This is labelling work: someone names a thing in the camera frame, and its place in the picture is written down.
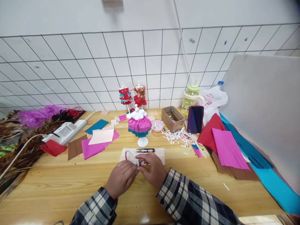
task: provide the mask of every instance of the small pink bowl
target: small pink bowl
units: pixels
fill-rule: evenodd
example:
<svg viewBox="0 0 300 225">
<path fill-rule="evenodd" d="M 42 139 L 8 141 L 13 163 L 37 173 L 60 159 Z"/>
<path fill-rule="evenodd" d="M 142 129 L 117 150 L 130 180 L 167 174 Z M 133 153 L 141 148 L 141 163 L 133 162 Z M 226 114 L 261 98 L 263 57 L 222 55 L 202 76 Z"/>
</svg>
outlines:
<svg viewBox="0 0 300 225">
<path fill-rule="evenodd" d="M 162 128 L 160 128 L 159 130 L 154 129 L 155 123 L 156 123 L 157 126 L 161 126 Z M 151 124 L 152 124 L 151 129 L 152 129 L 154 132 L 161 132 L 161 131 L 163 130 L 164 123 L 163 123 L 163 121 L 161 121 L 161 120 L 153 120 L 153 121 L 151 122 Z"/>
</svg>

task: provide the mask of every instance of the plastic bottle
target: plastic bottle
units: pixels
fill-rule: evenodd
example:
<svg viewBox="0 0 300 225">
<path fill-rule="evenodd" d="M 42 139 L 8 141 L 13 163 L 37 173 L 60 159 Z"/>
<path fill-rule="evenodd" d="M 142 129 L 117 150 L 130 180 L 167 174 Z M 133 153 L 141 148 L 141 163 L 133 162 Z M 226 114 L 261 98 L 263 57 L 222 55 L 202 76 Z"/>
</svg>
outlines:
<svg viewBox="0 0 300 225">
<path fill-rule="evenodd" d="M 219 81 L 218 84 L 216 85 L 219 87 L 220 91 L 224 91 L 223 84 L 224 84 L 224 81 Z"/>
<path fill-rule="evenodd" d="M 199 98 L 202 100 L 202 103 L 204 102 L 204 97 L 199 94 L 200 87 L 196 86 L 196 82 L 197 80 L 195 81 L 195 84 L 188 86 L 187 90 L 183 93 L 183 99 L 181 103 L 182 114 L 187 115 L 190 106 L 196 105 Z"/>
</svg>

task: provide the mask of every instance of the hand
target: hand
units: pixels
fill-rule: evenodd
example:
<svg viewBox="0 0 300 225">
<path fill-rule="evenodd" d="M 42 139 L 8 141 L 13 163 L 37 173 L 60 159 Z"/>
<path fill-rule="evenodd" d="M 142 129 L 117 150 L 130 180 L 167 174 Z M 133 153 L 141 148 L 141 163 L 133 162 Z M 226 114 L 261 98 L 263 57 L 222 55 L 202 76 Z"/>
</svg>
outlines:
<svg viewBox="0 0 300 225">
<path fill-rule="evenodd" d="M 123 160 L 112 170 L 104 188 L 113 199 L 117 199 L 128 190 L 137 173 L 137 165 Z"/>
<path fill-rule="evenodd" d="M 144 177 L 151 185 L 160 188 L 167 176 L 167 172 L 160 158 L 152 152 L 148 154 L 139 154 L 136 156 L 136 158 L 140 164 L 142 162 L 144 162 L 146 165 L 150 164 L 150 170 L 144 166 L 139 166 L 137 170 L 142 172 Z"/>
</svg>

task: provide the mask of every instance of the wall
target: wall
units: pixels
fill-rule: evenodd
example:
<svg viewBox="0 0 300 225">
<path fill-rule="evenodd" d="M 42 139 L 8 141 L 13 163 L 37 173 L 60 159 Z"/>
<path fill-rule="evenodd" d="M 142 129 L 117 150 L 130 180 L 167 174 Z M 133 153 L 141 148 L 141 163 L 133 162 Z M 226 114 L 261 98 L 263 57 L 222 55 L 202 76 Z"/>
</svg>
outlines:
<svg viewBox="0 0 300 225">
<path fill-rule="evenodd" d="M 176 1 L 193 81 L 221 80 L 236 54 L 300 56 L 293 1 Z M 126 109 L 118 89 L 147 86 L 147 106 L 179 106 L 191 81 L 173 1 L 1 1 L 0 107 Z"/>
</svg>

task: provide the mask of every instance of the smartphone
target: smartphone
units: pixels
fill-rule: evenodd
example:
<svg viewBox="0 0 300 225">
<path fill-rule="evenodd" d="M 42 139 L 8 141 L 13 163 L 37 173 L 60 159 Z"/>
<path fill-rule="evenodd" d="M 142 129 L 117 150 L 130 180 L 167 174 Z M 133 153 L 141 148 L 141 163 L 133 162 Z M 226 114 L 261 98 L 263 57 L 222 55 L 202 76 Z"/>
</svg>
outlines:
<svg viewBox="0 0 300 225">
<path fill-rule="evenodd" d="M 201 133 L 204 116 L 203 106 L 190 106 L 188 110 L 187 131 L 188 133 Z"/>
</svg>

